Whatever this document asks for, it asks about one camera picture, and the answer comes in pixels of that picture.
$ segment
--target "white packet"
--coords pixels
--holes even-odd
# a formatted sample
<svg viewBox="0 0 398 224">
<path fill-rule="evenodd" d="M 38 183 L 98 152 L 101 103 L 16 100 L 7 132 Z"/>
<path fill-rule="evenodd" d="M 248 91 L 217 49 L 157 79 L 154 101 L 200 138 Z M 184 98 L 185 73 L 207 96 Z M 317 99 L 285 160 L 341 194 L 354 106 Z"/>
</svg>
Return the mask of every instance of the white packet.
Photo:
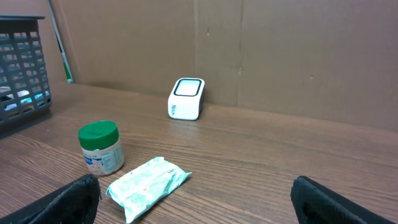
<svg viewBox="0 0 398 224">
<path fill-rule="evenodd" d="M 110 194 L 124 207 L 126 223 L 131 223 L 159 199 L 173 192 L 190 174 L 164 157 L 156 157 L 115 180 L 105 194 Z"/>
</svg>

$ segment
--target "tabletop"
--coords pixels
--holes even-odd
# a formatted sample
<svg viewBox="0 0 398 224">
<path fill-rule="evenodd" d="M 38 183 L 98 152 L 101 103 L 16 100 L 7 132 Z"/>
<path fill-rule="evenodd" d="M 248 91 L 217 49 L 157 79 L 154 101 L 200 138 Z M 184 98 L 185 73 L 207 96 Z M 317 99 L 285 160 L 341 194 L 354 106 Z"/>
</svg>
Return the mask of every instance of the tabletop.
<svg viewBox="0 0 398 224">
<path fill-rule="evenodd" d="M 170 119 L 167 99 L 92 86 L 52 85 L 50 115 L 0 140 L 0 216 L 87 174 L 78 130 L 118 124 L 125 164 L 111 182 L 157 156 L 192 172 L 137 223 L 297 223 L 300 175 L 398 222 L 398 133 L 205 104 L 197 121 Z M 103 195 L 95 223 L 124 223 Z"/>
</svg>

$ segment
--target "green lid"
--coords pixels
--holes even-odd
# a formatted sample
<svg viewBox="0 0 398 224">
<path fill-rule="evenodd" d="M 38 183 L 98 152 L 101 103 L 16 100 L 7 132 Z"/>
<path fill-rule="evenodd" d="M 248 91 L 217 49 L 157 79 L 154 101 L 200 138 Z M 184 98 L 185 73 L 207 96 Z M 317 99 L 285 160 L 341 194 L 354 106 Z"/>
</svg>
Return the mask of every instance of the green lid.
<svg viewBox="0 0 398 224">
<path fill-rule="evenodd" d="M 83 149 L 104 149 L 119 140 L 118 126 L 113 121 L 97 121 L 79 130 L 79 141 Z"/>
</svg>

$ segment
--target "plastic jar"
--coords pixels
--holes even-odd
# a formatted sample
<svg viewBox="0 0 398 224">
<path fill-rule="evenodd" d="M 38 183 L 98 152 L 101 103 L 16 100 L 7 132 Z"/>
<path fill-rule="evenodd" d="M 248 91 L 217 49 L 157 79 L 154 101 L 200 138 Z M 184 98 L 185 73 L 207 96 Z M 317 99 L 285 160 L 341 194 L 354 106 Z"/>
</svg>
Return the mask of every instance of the plastic jar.
<svg viewBox="0 0 398 224">
<path fill-rule="evenodd" d="M 118 126 L 113 121 L 97 121 L 78 133 L 88 170 L 94 175 L 116 172 L 124 163 Z"/>
</svg>

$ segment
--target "gray plastic basket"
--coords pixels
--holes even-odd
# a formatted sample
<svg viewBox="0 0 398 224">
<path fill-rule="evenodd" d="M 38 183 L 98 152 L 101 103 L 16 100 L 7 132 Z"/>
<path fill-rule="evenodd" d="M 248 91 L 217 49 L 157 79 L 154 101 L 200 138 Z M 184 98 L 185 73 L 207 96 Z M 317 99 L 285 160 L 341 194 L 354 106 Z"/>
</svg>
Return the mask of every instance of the gray plastic basket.
<svg viewBox="0 0 398 224">
<path fill-rule="evenodd" d="M 0 16 L 0 126 L 52 103 L 38 19 L 44 17 Z"/>
</svg>

